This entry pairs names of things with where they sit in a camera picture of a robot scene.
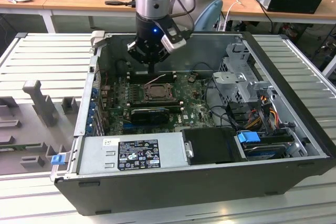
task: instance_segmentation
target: warning label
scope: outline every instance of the warning label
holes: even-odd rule
[[[119,142],[119,170],[160,168],[157,140]]]

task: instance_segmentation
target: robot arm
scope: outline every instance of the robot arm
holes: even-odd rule
[[[196,3],[193,0],[180,1],[187,10],[196,5],[190,16],[197,20],[213,0],[196,0]],[[136,0],[136,39],[128,45],[128,52],[140,63],[148,64],[149,72],[154,71],[154,64],[183,47],[190,35],[180,31],[176,24],[190,27],[190,17],[184,15],[173,19],[174,14],[170,14],[170,10],[175,14],[185,12],[176,0]]]

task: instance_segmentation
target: metal bracket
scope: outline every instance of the metal bracket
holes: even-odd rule
[[[267,91],[268,89],[273,88],[272,84],[269,81],[259,81],[259,82],[249,82],[247,85],[247,90],[250,94],[250,99],[257,99],[257,90]]]
[[[194,152],[193,152],[193,147],[191,146],[190,141],[184,143],[184,148],[185,148],[185,154],[187,158],[193,158]]]
[[[242,81],[246,81],[242,73],[233,72],[216,72],[214,78],[217,83],[220,84],[236,84]]]

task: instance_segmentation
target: floor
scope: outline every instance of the floor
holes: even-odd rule
[[[42,17],[38,15],[5,14],[3,17],[0,17],[0,55],[17,32],[47,32]],[[60,33],[90,33],[93,31],[89,27],[88,17],[85,16],[55,16],[55,23]],[[135,31],[135,18],[95,17],[94,23],[96,29],[109,32]],[[297,46],[308,57],[311,56],[331,28],[332,25],[314,25],[312,28],[308,28],[298,41]],[[253,34],[267,34],[268,29],[269,23],[259,23],[257,27],[252,25],[247,27],[247,30]],[[317,66],[322,63],[325,54],[323,52],[314,59]]]

